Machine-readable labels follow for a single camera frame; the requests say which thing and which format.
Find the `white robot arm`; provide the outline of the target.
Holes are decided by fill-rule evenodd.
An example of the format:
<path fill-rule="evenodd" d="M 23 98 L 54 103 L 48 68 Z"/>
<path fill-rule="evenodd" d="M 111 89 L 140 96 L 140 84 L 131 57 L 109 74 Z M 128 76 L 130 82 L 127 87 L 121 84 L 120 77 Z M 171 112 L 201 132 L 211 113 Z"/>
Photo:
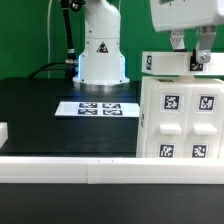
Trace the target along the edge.
<path fill-rule="evenodd" d="M 120 52 L 119 10 L 107 0 L 59 0 L 65 21 L 72 80 L 91 89 L 126 85 Z M 143 52 L 142 71 L 152 75 L 224 75 L 224 53 L 211 51 L 217 27 L 224 25 L 224 0 L 149 0 L 157 32 L 168 32 L 171 52 Z M 85 48 L 77 55 L 69 12 L 85 10 Z"/>

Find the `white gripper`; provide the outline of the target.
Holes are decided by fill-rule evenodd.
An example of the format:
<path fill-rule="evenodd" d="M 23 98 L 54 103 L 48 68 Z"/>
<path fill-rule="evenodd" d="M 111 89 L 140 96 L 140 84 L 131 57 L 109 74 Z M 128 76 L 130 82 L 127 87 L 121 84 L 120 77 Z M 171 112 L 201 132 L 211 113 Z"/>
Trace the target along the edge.
<path fill-rule="evenodd" d="M 215 25 L 224 24 L 224 0 L 150 0 L 150 7 L 155 30 L 170 31 L 174 51 L 185 51 L 185 33 L 180 29 L 198 27 L 193 61 L 197 64 L 210 62 Z"/>

